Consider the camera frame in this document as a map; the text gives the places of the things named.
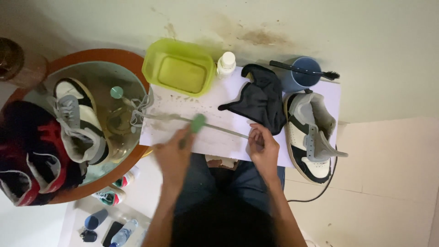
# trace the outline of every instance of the white board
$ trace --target white board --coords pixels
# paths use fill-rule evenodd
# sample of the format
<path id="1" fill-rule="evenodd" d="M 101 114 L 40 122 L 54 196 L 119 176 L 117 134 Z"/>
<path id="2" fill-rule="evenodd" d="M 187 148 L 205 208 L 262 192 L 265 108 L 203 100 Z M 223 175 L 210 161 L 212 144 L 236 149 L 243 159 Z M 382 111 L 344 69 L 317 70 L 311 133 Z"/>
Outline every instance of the white board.
<path id="1" fill-rule="evenodd" d="M 192 119 L 197 113 L 202 113 L 206 116 L 208 124 L 248 135 L 251 130 L 249 124 L 253 121 L 227 110 L 218 110 L 219 105 L 238 100 L 241 88 L 249 82 L 249 79 L 241 77 L 241 70 L 242 67 L 236 67 L 230 79 L 213 81 L 210 91 L 199 98 L 189 97 L 151 84 L 154 92 L 154 104 L 147 109 L 147 113 L 152 115 L 177 113 L 188 119 Z M 320 81 L 311 89 L 325 97 L 324 101 L 328 112 L 337 120 L 341 96 L 340 85 Z M 164 143 L 172 137 L 177 129 L 184 128 L 186 124 L 186 122 L 179 120 L 160 121 L 145 118 L 140 144 L 152 146 Z M 330 140 L 332 146 L 335 146 L 336 135 L 337 128 Z M 281 146 L 277 164 L 283 167 L 292 167 L 284 130 L 274 138 Z M 247 139 L 207 127 L 198 134 L 192 152 L 250 160 Z"/>

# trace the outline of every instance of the microfiber towel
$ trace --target microfiber towel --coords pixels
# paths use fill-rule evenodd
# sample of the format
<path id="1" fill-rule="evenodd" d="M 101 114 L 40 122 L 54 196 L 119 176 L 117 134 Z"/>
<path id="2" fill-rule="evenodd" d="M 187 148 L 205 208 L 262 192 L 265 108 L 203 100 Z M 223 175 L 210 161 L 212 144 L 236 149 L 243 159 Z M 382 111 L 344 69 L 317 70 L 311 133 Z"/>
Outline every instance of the microfiber towel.
<path id="1" fill-rule="evenodd" d="M 246 65 L 242 77 L 250 73 L 253 83 L 247 83 L 241 90 L 239 101 L 218 106 L 218 110 L 229 110 L 245 116 L 268 128 L 272 135 L 281 132 L 287 123 L 282 111 L 282 86 L 276 74 L 256 64 Z"/>

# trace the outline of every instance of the black power cord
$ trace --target black power cord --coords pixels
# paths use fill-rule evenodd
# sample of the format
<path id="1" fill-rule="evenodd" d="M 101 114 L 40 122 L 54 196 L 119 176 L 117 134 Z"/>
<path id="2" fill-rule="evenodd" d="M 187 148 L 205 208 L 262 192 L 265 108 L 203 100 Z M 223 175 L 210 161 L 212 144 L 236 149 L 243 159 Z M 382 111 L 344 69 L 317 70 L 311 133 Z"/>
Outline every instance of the black power cord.
<path id="1" fill-rule="evenodd" d="M 315 199 L 321 197 L 323 195 L 323 193 L 325 193 L 326 189 L 329 187 L 329 184 L 331 183 L 332 177 L 334 176 L 334 173 L 335 173 L 335 166 L 337 165 L 337 161 L 338 161 L 338 157 L 336 156 L 335 157 L 335 162 L 334 162 L 334 170 L 332 171 L 332 174 L 329 177 L 328 183 L 326 184 L 325 188 L 323 188 L 322 192 L 318 196 L 316 196 L 316 197 L 314 197 L 313 199 L 310 199 L 310 200 L 288 200 L 288 202 L 308 203 L 308 202 L 312 202 Z M 331 168 L 331 158 L 329 158 L 329 169 L 330 168 Z"/>

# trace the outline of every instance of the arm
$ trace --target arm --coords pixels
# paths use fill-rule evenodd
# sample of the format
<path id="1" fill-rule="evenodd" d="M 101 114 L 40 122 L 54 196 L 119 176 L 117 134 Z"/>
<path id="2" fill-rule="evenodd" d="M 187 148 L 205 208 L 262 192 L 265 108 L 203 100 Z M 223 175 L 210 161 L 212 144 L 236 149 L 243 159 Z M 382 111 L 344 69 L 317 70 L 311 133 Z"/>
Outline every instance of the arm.
<path id="1" fill-rule="evenodd" d="M 250 158 L 264 179 L 270 194 L 277 244 L 306 247 L 306 242 L 296 219 L 294 219 L 277 176 L 279 144 L 264 126 L 257 123 L 252 123 L 250 126 L 254 128 L 248 138 Z"/>
<path id="2" fill-rule="evenodd" d="M 154 154 L 163 173 L 163 185 L 142 247 L 166 247 L 171 243 L 175 204 L 183 188 L 195 137 L 194 134 L 189 135 L 186 146 L 180 149 L 179 142 L 188 131 L 189 126 L 177 131 L 168 143 L 154 146 Z"/>

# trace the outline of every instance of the green plastic container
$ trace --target green plastic container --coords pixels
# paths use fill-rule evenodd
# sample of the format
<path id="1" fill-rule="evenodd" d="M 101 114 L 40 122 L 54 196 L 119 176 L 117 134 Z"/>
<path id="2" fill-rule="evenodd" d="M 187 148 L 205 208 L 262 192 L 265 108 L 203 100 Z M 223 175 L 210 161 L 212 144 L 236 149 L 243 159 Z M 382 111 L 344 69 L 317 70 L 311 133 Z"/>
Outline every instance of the green plastic container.
<path id="1" fill-rule="evenodd" d="M 142 65 L 149 83 L 193 97 L 209 90 L 215 72 L 212 57 L 202 47 L 173 39 L 153 43 Z"/>

